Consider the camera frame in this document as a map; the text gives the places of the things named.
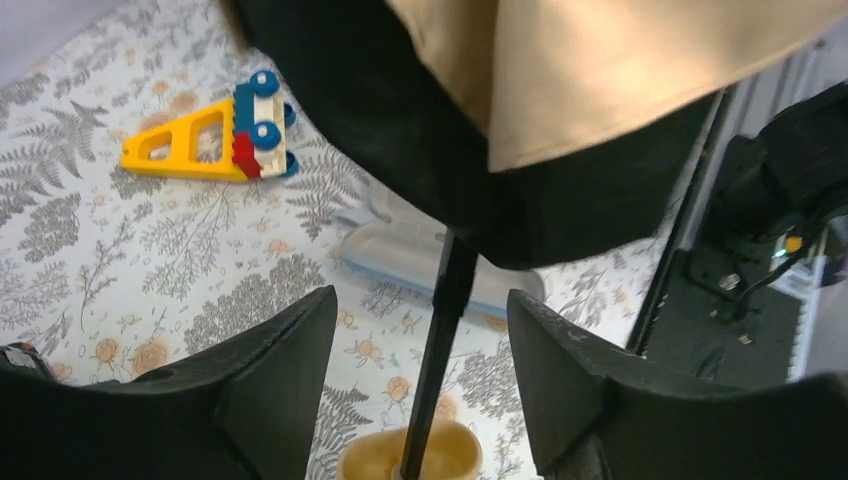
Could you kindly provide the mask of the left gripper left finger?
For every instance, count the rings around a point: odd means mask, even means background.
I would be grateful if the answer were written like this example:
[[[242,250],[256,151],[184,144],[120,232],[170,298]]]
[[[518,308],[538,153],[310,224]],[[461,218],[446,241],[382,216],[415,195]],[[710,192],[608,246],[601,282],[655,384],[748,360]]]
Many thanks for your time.
[[[136,380],[74,387],[1,372],[5,479],[301,479],[334,336],[318,288]]]

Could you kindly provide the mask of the beige umbrella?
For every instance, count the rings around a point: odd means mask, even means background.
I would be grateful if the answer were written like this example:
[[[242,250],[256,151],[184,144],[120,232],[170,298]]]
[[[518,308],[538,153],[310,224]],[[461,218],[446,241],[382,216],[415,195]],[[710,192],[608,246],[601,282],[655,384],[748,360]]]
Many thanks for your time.
[[[320,133],[449,230],[427,349],[472,259],[545,267],[656,230],[712,95],[843,1],[232,1]]]

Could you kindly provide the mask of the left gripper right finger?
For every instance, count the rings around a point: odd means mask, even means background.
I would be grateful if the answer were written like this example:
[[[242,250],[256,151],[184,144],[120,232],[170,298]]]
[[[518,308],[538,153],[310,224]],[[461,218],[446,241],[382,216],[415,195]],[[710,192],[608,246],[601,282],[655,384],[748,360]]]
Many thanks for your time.
[[[744,389],[626,351],[520,290],[512,357],[547,479],[843,479],[847,378]]]

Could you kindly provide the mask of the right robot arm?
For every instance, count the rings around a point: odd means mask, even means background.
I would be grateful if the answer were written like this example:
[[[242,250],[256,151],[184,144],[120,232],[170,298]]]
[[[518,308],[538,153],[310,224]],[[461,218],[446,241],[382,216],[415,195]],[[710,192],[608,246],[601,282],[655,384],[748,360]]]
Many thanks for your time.
[[[743,319],[753,297],[847,210],[847,84],[777,113],[725,147],[683,274],[680,298],[699,315]]]

